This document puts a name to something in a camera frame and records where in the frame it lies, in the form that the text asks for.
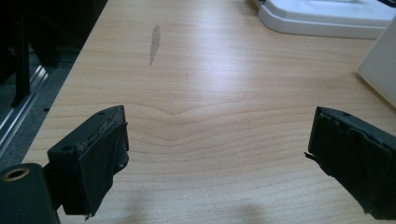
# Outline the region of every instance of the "floor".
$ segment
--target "floor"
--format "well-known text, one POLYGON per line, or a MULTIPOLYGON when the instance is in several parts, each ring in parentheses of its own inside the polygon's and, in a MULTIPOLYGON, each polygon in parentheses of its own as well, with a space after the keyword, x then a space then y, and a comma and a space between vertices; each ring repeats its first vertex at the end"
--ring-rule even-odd
MULTIPOLYGON (((53 101, 69 74, 77 56, 78 50, 71 48, 58 49, 61 60, 56 67, 47 67, 47 78, 41 88, 35 94, 35 100, 31 108, 22 118, 21 125, 10 138, 5 150, 0 152, 0 171, 16 164, 20 164, 35 139, 42 122, 47 116, 53 101)), ((30 73, 35 73, 40 62, 34 51, 30 50, 30 73)), ((15 94, 15 75, 0 84, 0 123, 2 123, 9 111, 15 94)))

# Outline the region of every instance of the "scratch mark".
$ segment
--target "scratch mark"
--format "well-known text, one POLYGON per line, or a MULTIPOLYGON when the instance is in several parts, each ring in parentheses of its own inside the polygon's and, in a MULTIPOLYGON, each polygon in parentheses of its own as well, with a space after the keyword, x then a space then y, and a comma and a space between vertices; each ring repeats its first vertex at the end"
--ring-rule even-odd
POLYGON ((161 27, 156 24, 154 29, 152 30, 152 42, 151 42, 151 52, 149 54, 150 61, 149 65, 151 66, 154 62, 155 55, 157 54, 158 48, 160 47, 160 40, 161 40, 161 27))

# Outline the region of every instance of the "table surface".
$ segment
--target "table surface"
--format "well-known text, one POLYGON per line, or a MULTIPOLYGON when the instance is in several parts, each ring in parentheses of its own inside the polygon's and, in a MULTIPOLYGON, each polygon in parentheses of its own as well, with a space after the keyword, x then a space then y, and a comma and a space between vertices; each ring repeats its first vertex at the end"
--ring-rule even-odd
POLYGON ((125 105, 130 162, 87 223, 373 223, 304 152, 318 105, 396 135, 395 108, 356 72, 374 41, 280 34, 257 12, 109 1, 24 162, 125 105))

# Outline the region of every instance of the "wood grain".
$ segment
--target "wood grain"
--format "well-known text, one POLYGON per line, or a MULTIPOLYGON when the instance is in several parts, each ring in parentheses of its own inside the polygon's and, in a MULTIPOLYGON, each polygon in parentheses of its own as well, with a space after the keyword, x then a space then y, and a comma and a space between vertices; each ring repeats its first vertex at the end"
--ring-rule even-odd
POLYGON ((256 14, 244 0, 109 1, 24 161, 125 105, 130 163, 89 223, 373 223, 304 152, 318 105, 396 134, 396 110, 356 73, 374 41, 280 34, 256 14))

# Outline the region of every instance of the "wooden table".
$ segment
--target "wooden table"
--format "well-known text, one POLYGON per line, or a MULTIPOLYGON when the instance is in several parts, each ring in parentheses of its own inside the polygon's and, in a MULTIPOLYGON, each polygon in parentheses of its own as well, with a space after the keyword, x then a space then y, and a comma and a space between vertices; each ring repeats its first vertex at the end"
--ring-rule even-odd
POLYGON ((373 223, 304 157, 317 105, 396 135, 356 73, 373 43, 276 33, 245 0, 111 0, 24 161, 125 105, 130 163, 87 223, 373 223))

